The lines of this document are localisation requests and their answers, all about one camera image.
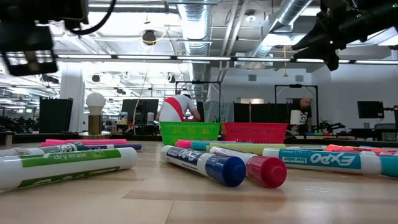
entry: green basket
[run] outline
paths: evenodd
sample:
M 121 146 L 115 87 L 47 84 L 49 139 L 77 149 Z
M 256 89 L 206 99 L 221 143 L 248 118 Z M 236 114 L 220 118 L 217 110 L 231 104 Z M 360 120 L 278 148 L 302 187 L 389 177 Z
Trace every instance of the green basket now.
M 163 144 L 174 146 L 180 140 L 209 140 L 218 138 L 221 123 L 161 121 Z

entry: bald man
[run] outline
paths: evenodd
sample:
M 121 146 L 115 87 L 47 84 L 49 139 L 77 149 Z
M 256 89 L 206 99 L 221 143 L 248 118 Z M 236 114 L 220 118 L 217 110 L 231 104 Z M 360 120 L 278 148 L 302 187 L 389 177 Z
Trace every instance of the bald man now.
M 299 101 L 293 102 L 292 110 L 301 111 L 300 125 L 293 127 L 292 131 L 296 134 L 304 134 L 310 132 L 312 129 L 311 122 L 311 99 L 307 96 L 303 96 Z

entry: white shirt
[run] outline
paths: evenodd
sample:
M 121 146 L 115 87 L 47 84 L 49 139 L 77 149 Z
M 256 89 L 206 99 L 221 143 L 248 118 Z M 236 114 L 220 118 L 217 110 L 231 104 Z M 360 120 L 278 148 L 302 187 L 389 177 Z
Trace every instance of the white shirt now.
M 197 109 L 193 101 L 187 96 L 177 95 L 177 96 L 171 96 L 171 98 L 174 98 L 178 101 L 178 103 L 181 106 L 183 114 L 185 114 L 187 110 L 192 112 Z M 159 112 L 160 112 L 159 121 L 181 121 L 178 112 L 168 102 L 163 102 Z

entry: red marker cap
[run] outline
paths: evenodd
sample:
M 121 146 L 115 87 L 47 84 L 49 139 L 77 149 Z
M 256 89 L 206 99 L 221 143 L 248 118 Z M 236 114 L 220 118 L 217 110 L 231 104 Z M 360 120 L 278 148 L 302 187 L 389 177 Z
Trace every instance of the red marker cap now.
M 274 189 L 281 186 L 286 179 L 286 166 L 279 158 L 254 156 L 246 164 L 249 176 L 258 180 L 264 187 Z

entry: blue marker cap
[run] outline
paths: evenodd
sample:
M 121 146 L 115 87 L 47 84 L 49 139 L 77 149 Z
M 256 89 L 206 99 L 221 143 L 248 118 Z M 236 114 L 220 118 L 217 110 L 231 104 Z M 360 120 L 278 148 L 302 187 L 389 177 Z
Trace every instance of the blue marker cap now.
M 206 147 L 210 145 L 210 142 L 206 141 L 192 141 L 191 149 L 197 151 L 206 151 Z
M 398 177 L 398 157 L 397 156 L 380 156 L 381 175 L 388 177 Z
M 122 147 L 132 147 L 135 150 L 140 150 L 142 148 L 140 144 L 115 144 L 113 146 L 115 147 L 115 149 Z
M 227 187 L 236 187 L 246 176 L 246 166 L 236 156 L 211 156 L 206 161 L 206 173 Z

